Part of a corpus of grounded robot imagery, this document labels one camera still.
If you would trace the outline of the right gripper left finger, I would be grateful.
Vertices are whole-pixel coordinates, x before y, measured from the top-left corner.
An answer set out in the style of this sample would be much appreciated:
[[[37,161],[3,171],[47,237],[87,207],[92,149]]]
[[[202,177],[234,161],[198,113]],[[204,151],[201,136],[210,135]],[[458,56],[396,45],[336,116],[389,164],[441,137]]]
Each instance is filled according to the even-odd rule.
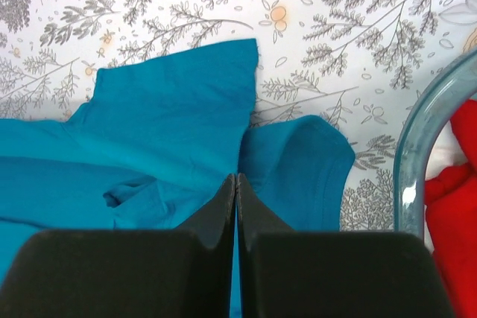
[[[236,178],[175,229],[46,230],[1,286],[3,317],[227,317]]]

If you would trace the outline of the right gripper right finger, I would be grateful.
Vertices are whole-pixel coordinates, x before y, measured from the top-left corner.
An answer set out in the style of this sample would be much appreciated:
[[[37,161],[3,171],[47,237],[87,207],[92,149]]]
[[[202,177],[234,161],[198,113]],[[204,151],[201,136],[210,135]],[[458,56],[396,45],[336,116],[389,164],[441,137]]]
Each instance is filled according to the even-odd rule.
[[[239,174],[244,317],[453,317],[424,243],[402,232],[298,232]]]

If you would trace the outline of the blue t shirt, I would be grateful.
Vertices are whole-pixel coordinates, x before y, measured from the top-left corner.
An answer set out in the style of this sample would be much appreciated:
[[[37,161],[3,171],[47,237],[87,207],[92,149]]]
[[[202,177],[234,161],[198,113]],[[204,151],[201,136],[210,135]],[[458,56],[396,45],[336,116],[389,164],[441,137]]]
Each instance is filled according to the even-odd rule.
[[[353,149],[316,115],[251,127],[257,64],[254,39],[206,45],[100,69],[67,121],[2,119],[1,286],[36,233],[175,229],[229,175],[293,230],[337,230]],[[227,317],[244,317],[237,228],[235,211]]]

